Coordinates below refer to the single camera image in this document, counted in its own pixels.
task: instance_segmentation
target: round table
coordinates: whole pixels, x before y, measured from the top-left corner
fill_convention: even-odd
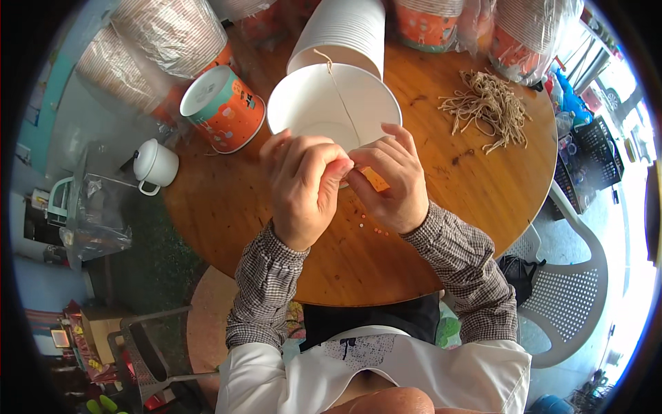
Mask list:
[[[280,79],[295,41],[273,52],[256,52],[228,31],[246,83],[265,101]],[[512,84],[533,121],[524,127],[528,148],[511,144],[489,155],[495,142],[475,125],[451,135],[453,116],[437,110],[439,96],[465,91],[459,70],[490,70],[485,57],[468,53],[428,54],[387,42],[384,82],[402,109],[425,169],[430,199],[485,231],[501,255],[538,214],[553,179],[557,134],[545,92]],[[194,136],[180,142],[179,172],[162,189],[175,228],[193,250],[228,275],[242,251],[271,218],[269,190],[258,151],[270,136],[266,123],[253,140],[231,155],[209,156]],[[374,229],[382,230],[381,234]],[[331,306],[384,305],[438,291],[442,283],[415,249],[381,226],[350,188],[341,189],[331,225],[312,247],[295,300]]]

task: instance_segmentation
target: white shirt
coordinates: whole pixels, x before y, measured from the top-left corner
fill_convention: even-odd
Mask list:
[[[531,356],[511,340],[445,350],[375,325],[336,335],[287,367],[278,349],[253,342],[234,348],[220,366],[216,413],[321,413],[362,370],[421,389],[435,408],[523,413],[530,366]]]

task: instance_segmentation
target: white enamel pot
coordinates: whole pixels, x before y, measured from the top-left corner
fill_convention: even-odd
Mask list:
[[[134,153],[133,172],[140,181],[138,189],[145,195],[156,195],[161,187],[167,187],[175,179],[179,169],[177,154],[158,143],[155,138],[145,142]],[[156,186],[152,191],[142,188],[145,183]]]

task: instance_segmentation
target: jute string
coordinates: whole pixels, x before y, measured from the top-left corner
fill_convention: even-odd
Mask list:
[[[338,92],[338,97],[340,98],[340,102],[342,102],[342,107],[345,109],[345,113],[347,114],[347,118],[350,119],[350,122],[352,123],[352,128],[354,128],[354,133],[356,134],[356,140],[359,143],[359,146],[361,146],[361,139],[359,138],[359,132],[356,130],[356,126],[354,125],[354,120],[352,119],[352,116],[350,115],[349,110],[347,109],[347,105],[345,105],[345,101],[342,99],[342,95],[340,95],[340,89],[338,89],[338,84],[336,83],[336,78],[333,76],[333,71],[331,70],[333,67],[333,61],[331,58],[329,58],[327,55],[323,54],[317,49],[312,49],[313,52],[317,53],[320,56],[323,56],[326,58],[326,69],[329,71],[329,75],[331,75],[331,80],[333,81],[334,86],[336,87],[336,92]]]
[[[455,115],[452,135],[458,130],[460,120],[469,120],[460,129],[460,133],[463,133],[474,122],[484,134],[500,136],[496,143],[483,146],[486,154],[500,146],[505,148],[510,141],[524,144],[524,148],[526,148],[528,143],[522,129],[524,119],[529,121],[533,121],[533,119],[526,113],[522,101],[515,96],[508,84],[490,73],[474,73],[473,70],[469,73],[461,70],[459,75],[469,91],[455,91],[454,97],[440,96],[439,99],[444,99],[444,102],[442,102],[442,106],[437,107],[437,109]],[[490,124],[492,131],[487,132],[481,128],[478,119]]]

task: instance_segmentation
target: hand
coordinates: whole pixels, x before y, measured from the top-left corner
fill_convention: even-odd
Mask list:
[[[271,182],[274,233],[287,247],[302,252],[331,223],[338,185],[354,161],[330,138],[293,138],[286,129],[265,142],[260,162]]]
[[[428,214],[425,175],[412,135],[394,124],[382,124],[381,129],[395,138],[385,136],[350,151],[349,156],[357,166],[371,167],[391,188],[377,192],[358,170],[350,171],[347,182],[371,214],[406,234],[419,227]]]

